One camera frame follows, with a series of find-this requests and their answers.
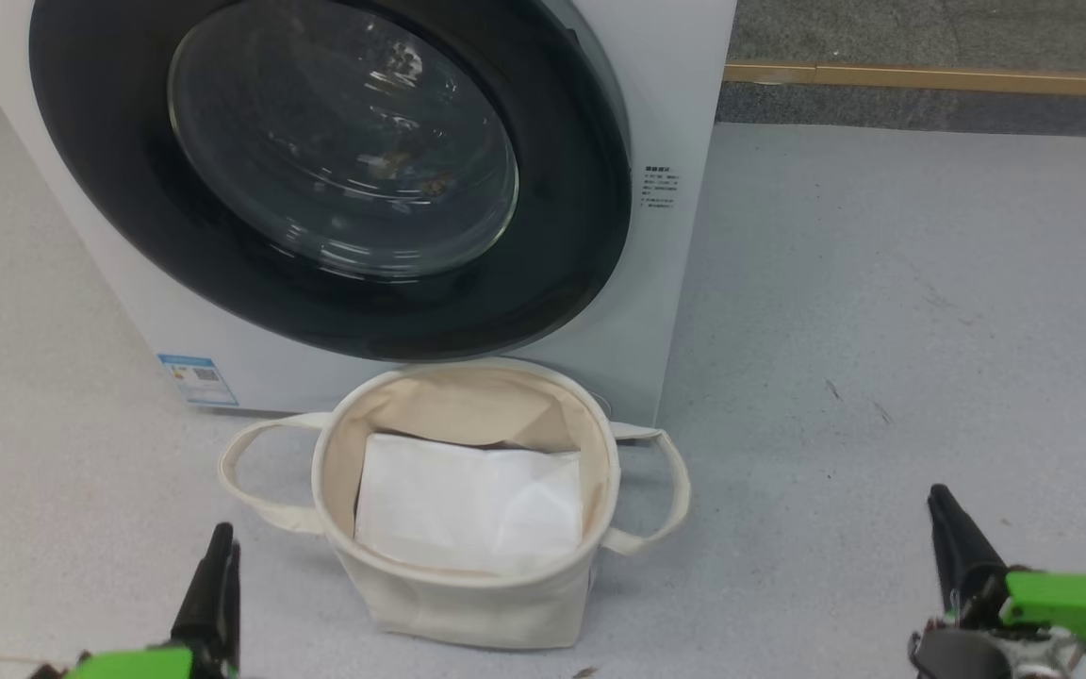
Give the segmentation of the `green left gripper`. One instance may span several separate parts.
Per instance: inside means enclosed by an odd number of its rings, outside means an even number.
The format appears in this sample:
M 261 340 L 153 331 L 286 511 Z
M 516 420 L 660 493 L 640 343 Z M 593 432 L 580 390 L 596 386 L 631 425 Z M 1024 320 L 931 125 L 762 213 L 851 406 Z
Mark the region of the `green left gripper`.
M 175 645 L 83 653 L 73 665 L 43 663 L 30 678 L 240 678 L 239 563 L 233 525 L 220 521 L 175 616 Z

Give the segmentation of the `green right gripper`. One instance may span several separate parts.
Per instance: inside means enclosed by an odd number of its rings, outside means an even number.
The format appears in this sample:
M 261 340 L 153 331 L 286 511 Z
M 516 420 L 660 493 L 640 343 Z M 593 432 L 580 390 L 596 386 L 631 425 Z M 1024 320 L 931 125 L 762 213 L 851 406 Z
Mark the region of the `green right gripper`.
M 929 495 L 945 614 L 976 623 L 978 678 L 1072 678 L 1086 671 L 1086 574 L 1009 571 L 944 483 Z

